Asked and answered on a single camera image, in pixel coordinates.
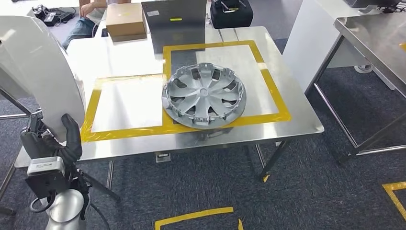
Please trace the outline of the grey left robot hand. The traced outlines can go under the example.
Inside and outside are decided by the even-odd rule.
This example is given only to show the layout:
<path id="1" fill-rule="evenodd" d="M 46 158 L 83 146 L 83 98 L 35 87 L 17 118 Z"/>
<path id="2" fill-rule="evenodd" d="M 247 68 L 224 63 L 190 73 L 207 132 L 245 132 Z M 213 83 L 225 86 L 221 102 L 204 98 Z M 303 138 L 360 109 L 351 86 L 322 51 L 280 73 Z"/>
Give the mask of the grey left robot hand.
<path id="1" fill-rule="evenodd" d="M 28 126 L 21 132 L 20 139 L 31 159 L 61 157 L 66 166 L 75 164 L 82 156 L 80 130 L 77 122 L 69 115 L 61 117 L 66 129 L 66 144 L 63 146 L 48 133 L 42 121 L 41 111 L 30 114 Z"/>

